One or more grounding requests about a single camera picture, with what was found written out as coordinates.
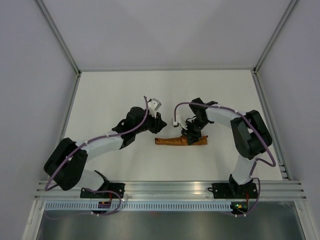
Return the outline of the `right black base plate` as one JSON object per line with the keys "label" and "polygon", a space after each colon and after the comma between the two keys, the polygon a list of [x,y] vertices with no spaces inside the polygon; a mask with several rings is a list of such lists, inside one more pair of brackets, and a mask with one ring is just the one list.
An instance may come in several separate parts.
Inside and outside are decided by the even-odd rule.
{"label": "right black base plate", "polygon": [[230,183],[214,182],[207,190],[213,194],[214,199],[256,199],[258,197],[258,189],[255,183],[249,182],[244,185],[231,185]]}

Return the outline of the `aluminium frame post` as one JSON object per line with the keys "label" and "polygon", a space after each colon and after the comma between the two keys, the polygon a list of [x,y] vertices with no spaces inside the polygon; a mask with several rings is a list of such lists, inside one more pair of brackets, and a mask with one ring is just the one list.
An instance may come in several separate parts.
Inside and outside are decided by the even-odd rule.
{"label": "aluminium frame post", "polygon": [[38,8],[39,12],[41,13],[42,17],[44,18],[48,28],[52,32],[55,40],[57,41],[60,49],[62,50],[62,53],[64,54],[67,62],[71,66],[72,70],[75,72],[76,76],[81,75],[81,70],[78,67],[74,57],[72,56],[72,53],[70,52],[63,36],[61,35],[54,18],[52,17],[49,9],[47,8],[45,2],[43,0],[34,0],[33,1]]}
{"label": "aluminium frame post", "polygon": [[260,57],[258,58],[255,66],[252,69],[252,74],[256,75],[260,68],[262,67],[263,63],[265,62],[269,52],[273,48],[274,44],[276,43],[278,37],[280,36],[282,30],[284,29],[286,23],[288,22],[289,18],[291,17],[292,13],[294,12],[295,8],[299,4],[299,0],[290,0],[287,7],[285,8],[283,14],[281,15],[280,20],[278,21],[274,31],[272,32],[266,46],[264,47]]}

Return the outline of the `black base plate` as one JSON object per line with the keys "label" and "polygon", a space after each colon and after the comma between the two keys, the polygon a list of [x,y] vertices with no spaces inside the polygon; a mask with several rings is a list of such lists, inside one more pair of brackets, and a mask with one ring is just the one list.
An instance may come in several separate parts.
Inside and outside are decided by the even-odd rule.
{"label": "black base plate", "polygon": [[81,199],[122,199],[125,193],[125,183],[109,182],[98,190],[89,190],[82,188],[80,192]]}
{"label": "black base plate", "polygon": [[256,199],[258,197],[258,189],[255,183],[249,182],[244,185],[231,185],[230,183],[214,182],[207,190],[213,194],[214,199]]}

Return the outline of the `right aluminium frame post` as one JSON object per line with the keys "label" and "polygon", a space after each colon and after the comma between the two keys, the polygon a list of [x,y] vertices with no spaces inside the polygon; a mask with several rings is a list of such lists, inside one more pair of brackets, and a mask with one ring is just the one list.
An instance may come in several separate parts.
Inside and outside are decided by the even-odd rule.
{"label": "right aluminium frame post", "polygon": [[290,0],[287,7],[285,8],[283,14],[281,15],[280,20],[278,21],[274,31],[272,32],[266,46],[264,47],[260,57],[258,58],[255,66],[252,69],[252,74],[256,75],[260,68],[262,67],[263,63],[265,62],[269,52],[273,48],[274,44],[276,43],[278,37],[280,36],[282,30],[284,29],[286,23],[288,22],[289,18],[291,17],[292,13],[294,12],[295,8],[299,4],[299,0]]}

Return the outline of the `left aluminium frame post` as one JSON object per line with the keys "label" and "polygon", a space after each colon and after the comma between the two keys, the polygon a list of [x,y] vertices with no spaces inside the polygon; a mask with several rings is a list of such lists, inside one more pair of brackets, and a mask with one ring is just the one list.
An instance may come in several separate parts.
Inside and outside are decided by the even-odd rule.
{"label": "left aluminium frame post", "polygon": [[63,36],[61,35],[54,18],[52,17],[49,9],[47,8],[45,2],[43,0],[34,0],[33,1],[38,8],[39,12],[41,13],[42,17],[44,18],[48,28],[52,32],[55,40],[57,41],[60,49],[62,50],[62,53],[64,54],[67,62],[71,66],[72,70],[75,72],[76,76],[81,75],[81,70],[78,67],[74,57],[72,56],[72,53],[70,52]]}

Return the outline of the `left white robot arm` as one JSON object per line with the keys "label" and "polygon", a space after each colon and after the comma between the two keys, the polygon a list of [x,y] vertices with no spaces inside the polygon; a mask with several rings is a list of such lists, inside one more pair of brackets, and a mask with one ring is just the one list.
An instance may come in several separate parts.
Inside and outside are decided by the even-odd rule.
{"label": "left white robot arm", "polygon": [[110,181],[98,170],[86,170],[86,163],[128,147],[140,133],[149,131],[157,134],[166,126],[159,112],[152,115],[149,110],[132,107],[126,117],[105,135],[87,141],[73,141],[69,137],[61,140],[43,170],[64,191],[78,186],[98,198],[104,198],[111,190]]}

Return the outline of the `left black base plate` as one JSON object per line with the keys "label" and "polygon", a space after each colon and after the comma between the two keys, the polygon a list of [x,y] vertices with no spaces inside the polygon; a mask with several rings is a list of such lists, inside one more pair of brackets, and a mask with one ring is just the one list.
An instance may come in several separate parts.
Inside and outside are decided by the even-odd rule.
{"label": "left black base plate", "polygon": [[82,188],[80,192],[81,199],[122,199],[125,193],[125,183],[109,182],[98,190],[89,190]]}

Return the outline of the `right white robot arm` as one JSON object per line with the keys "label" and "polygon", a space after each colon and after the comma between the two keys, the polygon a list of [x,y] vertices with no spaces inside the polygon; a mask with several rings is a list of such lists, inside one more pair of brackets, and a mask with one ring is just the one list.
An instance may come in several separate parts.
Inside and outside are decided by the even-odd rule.
{"label": "right white robot arm", "polygon": [[269,153],[273,140],[261,114],[257,110],[245,113],[220,106],[215,101],[204,103],[199,97],[188,103],[193,118],[182,124],[181,134],[187,145],[200,143],[202,130],[208,124],[218,123],[232,131],[234,145],[239,153],[234,171],[227,183],[212,183],[208,191],[214,199],[256,199],[259,188],[252,177],[260,155]]}

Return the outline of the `brown cloth napkin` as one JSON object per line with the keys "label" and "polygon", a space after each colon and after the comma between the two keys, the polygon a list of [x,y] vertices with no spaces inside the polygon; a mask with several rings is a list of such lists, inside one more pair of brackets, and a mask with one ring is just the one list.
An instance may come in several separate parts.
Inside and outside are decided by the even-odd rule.
{"label": "brown cloth napkin", "polygon": [[159,138],[156,137],[154,139],[156,145],[163,145],[163,146],[202,146],[208,144],[208,136],[202,136],[200,140],[189,144],[187,138],[184,135],[180,137],[173,137],[173,138]]}

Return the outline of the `aluminium mounting rail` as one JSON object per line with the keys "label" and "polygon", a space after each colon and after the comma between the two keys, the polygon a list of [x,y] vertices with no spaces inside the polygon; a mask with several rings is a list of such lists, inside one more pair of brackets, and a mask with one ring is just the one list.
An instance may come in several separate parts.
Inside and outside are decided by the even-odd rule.
{"label": "aluminium mounting rail", "polygon": [[[210,181],[126,181],[124,201],[209,201],[214,195],[208,191]],[[299,181],[281,180],[260,182],[262,201],[304,201],[307,199]],[[56,187],[45,191],[45,182],[38,183],[35,200],[80,200],[81,188],[64,191]]]}

